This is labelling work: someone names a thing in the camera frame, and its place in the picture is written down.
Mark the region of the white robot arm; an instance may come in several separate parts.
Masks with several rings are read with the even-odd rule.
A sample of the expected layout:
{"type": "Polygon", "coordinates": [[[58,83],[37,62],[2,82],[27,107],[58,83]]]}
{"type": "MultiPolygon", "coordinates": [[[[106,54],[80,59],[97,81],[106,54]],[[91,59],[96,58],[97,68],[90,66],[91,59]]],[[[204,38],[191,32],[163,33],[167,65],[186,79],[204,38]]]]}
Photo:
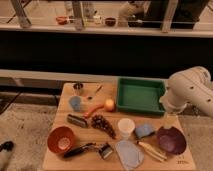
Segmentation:
{"type": "Polygon", "coordinates": [[[210,72],[201,66],[172,74],[167,80],[168,89],[159,99],[165,109],[163,127],[170,129],[187,103],[213,117],[213,90],[209,88],[210,83],[210,72]]]}

